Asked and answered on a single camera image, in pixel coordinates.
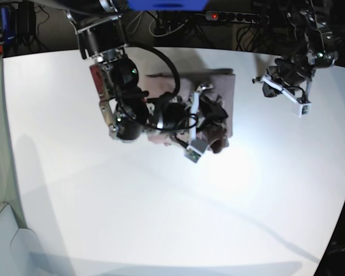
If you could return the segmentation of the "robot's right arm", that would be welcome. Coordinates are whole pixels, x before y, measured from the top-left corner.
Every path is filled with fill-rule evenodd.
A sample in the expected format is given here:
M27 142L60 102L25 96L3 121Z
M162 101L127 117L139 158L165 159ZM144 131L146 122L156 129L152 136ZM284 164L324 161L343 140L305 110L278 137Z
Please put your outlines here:
M174 63L161 51L128 40L122 16L131 10L130 1L42 1L46 7L62 10L71 23L81 57L92 59L90 67L99 107L110 136L134 141L142 133L169 136L178 143L179 135L189 141L216 142L227 136L227 112L203 95L198 86L182 98L181 77ZM156 55L171 71L174 87L151 96L139 87L139 71L128 57L126 47L136 47Z

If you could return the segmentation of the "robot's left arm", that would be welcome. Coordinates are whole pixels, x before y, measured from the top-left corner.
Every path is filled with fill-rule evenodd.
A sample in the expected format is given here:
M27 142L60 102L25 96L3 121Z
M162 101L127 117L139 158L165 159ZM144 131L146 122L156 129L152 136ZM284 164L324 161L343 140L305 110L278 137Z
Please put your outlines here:
M275 59L266 75L291 94L302 90L301 99L308 99L317 69L335 64L338 52L331 28L328 26L329 1L287 1L284 15L293 27L295 43L288 55Z

